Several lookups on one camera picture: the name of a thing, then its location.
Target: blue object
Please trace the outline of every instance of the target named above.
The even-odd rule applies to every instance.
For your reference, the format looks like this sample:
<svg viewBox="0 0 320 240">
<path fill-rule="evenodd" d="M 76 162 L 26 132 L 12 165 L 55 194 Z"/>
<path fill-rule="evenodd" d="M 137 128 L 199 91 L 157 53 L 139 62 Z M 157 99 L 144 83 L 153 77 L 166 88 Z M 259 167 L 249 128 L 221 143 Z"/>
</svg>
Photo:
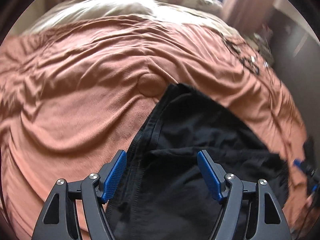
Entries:
<svg viewBox="0 0 320 240">
<path fill-rule="evenodd" d="M 312 192 L 316 192 L 317 188 L 318 188 L 318 185 L 314 185 Z"/>
<path fill-rule="evenodd" d="M 300 160 L 295 159 L 295 160 L 293 161 L 293 164 L 296 165 L 298 168 L 301 168 L 301 161 L 300 161 Z"/>
<path fill-rule="evenodd" d="M 124 169 L 127 166 L 127 153 L 122 151 L 115 165 L 113 166 L 110 174 L 104 182 L 102 201 L 106 203 L 109 199 L 113 198 L 116 192 L 119 181 L 124 173 Z"/>
<path fill-rule="evenodd" d="M 209 189 L 209 192 L 212 198 L 219 203 L 221 203 L 224 199 L 221 192 L 221 182 L 215 174 L 212 166 L 210 165 L 208 159 L 205 157 L 202 151 L 198 152 L 198 167 L 204 178 L 204 181 Z"/>
</svg>

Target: wall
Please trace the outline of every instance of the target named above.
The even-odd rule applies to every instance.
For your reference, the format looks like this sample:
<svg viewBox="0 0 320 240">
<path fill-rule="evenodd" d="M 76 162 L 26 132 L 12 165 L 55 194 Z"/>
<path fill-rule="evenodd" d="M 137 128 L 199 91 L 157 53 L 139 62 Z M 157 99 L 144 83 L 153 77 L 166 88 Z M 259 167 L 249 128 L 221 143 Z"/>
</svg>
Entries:
<svg viewBox="0 0 320 240">
<path fill-rule="evenodd" d="M 301 20 L 302 16 L 289 9 L 286 14 L 274 9 L 268 22 L 274 33 L 270 42 L 275 59 L 273 69 L 289 89 L 308 134 L 315 139 L 317 166 L 320 167 L 320 45 L 306 22 Z"/>
<path fill-rule="evenodd" d="M 30 27 L 36 19 L 45 13 L 44 0 L 35 0 L 30 6 L 21 14 L 15 24 L 12 26 L 9 34 L 19 35 Z"/>
<path fill-rule="evenodd" d="M 310 25 L 288 0 L 275 0 L 273 6 L 278 11 L 284 13 L 289 18 L 294 20 L 297 24 L 299 24 L 303 29 L 306 30 L 306 32 L 308 32 L 308 34 L 310 34 L 312 38 L 314 38 L 319 43 L 319 40 Z"/>
</svg>

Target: bed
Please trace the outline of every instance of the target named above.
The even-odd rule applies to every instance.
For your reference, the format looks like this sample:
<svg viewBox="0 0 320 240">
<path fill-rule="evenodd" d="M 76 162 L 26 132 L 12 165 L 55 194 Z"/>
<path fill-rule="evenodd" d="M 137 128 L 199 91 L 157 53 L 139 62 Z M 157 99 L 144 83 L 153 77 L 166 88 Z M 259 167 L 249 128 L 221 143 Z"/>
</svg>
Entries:
<svg viewBox="0 0 320 240">
<path fill-rule="evenodd" d="M 298 229 L 306 180 L 306 129 L 292 96 L 264 59 L 199 0 L 73 0 L 0 47 L 2 186 L 19 239 L 30 239 L 59 178 L 81 180 L 127 150 L 169 83 L 189 84 L 227 107 L 287 161 L 283 208 Z M 260 73 L 244 68 L 255 57 Z M 83 239 L 90 239 L 81 205 Z"/>
</svg>

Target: black cable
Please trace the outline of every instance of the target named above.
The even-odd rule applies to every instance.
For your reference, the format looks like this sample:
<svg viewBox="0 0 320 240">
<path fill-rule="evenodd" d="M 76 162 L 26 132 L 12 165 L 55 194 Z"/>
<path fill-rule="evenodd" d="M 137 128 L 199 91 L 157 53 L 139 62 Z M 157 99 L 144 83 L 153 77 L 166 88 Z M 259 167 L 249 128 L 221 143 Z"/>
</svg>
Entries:
<svg viewBox="0 0 320 240">
<path fill-rule="evenodd" d="M 297 239 L 299 238 L 299 236 L 301 235 L 301 232 L 302 232 L 302 230 L 303 230 L 303 228 L 304 228 L 304 225 L 305 225 L 305 223 L 306 223 L 306 221 L 307 221 L 307 218 L 308 218 L 311 210 L 313 209 L 314 203 L 315 203 L 315 197 L 313 197 L 313 199 L 312 199 L 312 203 L 311 203 L 311 205 L 310 205 L 310 207 L 309 207 L 309 210 L 308 210 L 308 212 L 307 212 L 307 215 L 306 215 L 306 217 L 304 218 L 303 224 L 302 224 L 301 228 L 299 229 L 299 232 L 298 232 L 297 237 L 295 238 L 295 240 L 297 240 Z"/>
<path fill-rule="evenodd" d="M 257 66 L 257 64 L 255 64 L 254 62 L 252 62 L 249 58 L 246 58 L 246 57 L 240 57 L 240 51 L 238 51 L 236 48 L 239 46 L 239 45 L 243 45 L 243 44 L 247 44 L 248 43 L 246 41 L 244 41 L 243 43 L 241 44 L 235 44 L 234 42 L 232 41 L 229 41 L 227 40 L 222 34 L 220 34 L 221 38 L 222 38 L 222 41 L 224 43 L 224 45 L 227 47 L 227 49 L 229 50 L 229 52 L 235 57 L 237 58 L 240 63 L 242 64 L 243 67 L 245 67 L 246 69 L 248 69 L 251 73 L 253 74 L 256 74 L 256 75 L 260 75 L 260 68 L 259 66 Z M 253 51 L 255 52 L 255 55 L 256 55 L 256 58 L 258 59 L 258 54 L 257 52 L 253 49 Z"/>
<path fill-rule="evenodd" d="M 5 219 L 7 220 L 7 223 L 11 229 L 13 229 L 7 209 L 5 207 L 4 203 L 4 196 L 3 196 L 3 190 L 2 190 L 2 184 L 1 184 L 1 148 L 0 148 L 0 203 L 2 204 L 2 210 L 5 216 Z"/>
</svg>

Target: orange bedsheet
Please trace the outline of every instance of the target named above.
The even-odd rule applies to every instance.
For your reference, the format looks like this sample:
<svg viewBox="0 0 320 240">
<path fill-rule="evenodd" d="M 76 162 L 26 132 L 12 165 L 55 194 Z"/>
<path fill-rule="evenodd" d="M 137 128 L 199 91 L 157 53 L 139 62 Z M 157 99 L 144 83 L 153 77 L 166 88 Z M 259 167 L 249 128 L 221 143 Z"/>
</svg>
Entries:
<svg viewBox="0 0 320 240">
<path fill-rule="evenodd" d="M 234 38 L 246 56 L 256 56 Z M 4 198 L 14 229 L 30 239 L 55 181 L 81 180 L 127 150 L 170 83 L 190 84 L 228 107 L 288 161 L 291 227 L 306 199 L 292 166 L 306 130 L 292 97 L 258 56 L 244 69 L 206 27 L 137 16 L 100 18 L 8 39 L 0 48 Z M 83 238 L 89 239 L 78 206 Z"/>
</svg>

